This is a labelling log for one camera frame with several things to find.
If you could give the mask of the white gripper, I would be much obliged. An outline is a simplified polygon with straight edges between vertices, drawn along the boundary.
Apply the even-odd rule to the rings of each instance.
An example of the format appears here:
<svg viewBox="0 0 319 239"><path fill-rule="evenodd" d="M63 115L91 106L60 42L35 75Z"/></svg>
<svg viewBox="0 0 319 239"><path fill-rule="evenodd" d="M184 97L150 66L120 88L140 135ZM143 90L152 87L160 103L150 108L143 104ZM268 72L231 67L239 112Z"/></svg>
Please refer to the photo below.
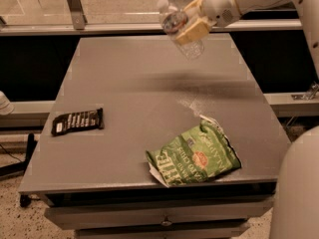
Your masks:
<svg viewBox="0 0 319 239"><path fill-rule="evenodd" d="M183 8L183 12L193 19L174 37L181 46L205 37L213 25L226 27L242 16L237 0L192 0Z"/></svg>

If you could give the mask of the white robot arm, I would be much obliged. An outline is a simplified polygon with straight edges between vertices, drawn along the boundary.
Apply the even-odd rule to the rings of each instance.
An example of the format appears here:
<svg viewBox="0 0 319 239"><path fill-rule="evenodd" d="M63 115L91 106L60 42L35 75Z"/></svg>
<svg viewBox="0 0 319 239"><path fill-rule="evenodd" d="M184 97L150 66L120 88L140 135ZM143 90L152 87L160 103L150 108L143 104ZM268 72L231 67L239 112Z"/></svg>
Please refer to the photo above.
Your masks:
<svg viewBox="0 0 319 239"><path fill-rule="evenodd" d="M303 31L315 72L319 75L319 0L193 0L184 7L189 17L176 40L184 45L227 28L254 9L294 5L298 18L285 28ZM319 239L319 126L295 139L283 157L269 239Z"/></svg>

